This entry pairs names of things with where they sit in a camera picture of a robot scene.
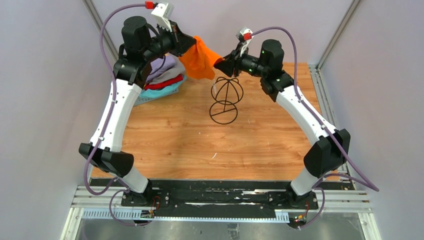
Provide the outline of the lavender bucket hat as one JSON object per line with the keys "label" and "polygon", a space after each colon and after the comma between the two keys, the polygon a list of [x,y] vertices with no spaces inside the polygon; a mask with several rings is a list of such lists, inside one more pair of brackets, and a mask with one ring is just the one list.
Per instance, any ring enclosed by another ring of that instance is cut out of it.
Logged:
{"label": "lavender bucket hat", "polygon": [[157,85],[185,73],[185,67],[179,58],[171,54],[165,56],[164,64],[161,58],[151,63],[152,73],[147,77],[148,84]]}

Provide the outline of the orange bucket hat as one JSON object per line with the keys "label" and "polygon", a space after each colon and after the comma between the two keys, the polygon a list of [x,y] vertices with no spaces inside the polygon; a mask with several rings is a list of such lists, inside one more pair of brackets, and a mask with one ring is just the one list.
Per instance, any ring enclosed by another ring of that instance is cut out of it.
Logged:
{"label": "orange bucket hat", "polygon": [[192,79],[215,78],[214,66],[224,59],[211,49],[209,49],[199,36],[194,36],[195,44],[186,53],[179,57],[186,74]]}

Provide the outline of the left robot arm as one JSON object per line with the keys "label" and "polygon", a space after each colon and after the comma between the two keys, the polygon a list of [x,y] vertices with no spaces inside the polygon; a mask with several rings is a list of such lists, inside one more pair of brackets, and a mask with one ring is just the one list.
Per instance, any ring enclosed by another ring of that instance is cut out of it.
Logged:
{"label": "left robot arm", "polygon": [[134,156],[122,151],[122,142],[132,108],[152,72],[151,63],[166,54],[181,57],[196,44],[176,22],[170,25],[170,30],[154,29],[142,16],[124,21],[123,44],[112,69],[108,102],[90,141],[78,149],[87,165],[112,174],[134,193],[135,202],[142,207],[153,201],[152,184],[135,167]]}

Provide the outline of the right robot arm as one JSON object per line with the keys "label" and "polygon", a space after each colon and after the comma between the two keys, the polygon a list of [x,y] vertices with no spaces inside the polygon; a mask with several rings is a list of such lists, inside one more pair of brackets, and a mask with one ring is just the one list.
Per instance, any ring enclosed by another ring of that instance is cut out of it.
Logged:
{"label": "right robot arm", "polygon": [[241,72],[258,77],[262,90],[289,113],[306,135],[311,148],[303,158],[304,168],[290,182],[285,195],[286,203],[297,209],[324,175],[346,163],[343,151],[348,152],[351,136],[346,129],[338,130],[327,122],[309,103],[295,86],[295,80],[283,69],[284,55],[282,44],[275,39],[262,43],[259,57],[250,55],[240,42],[214,67],[228,77],[237,77]]}

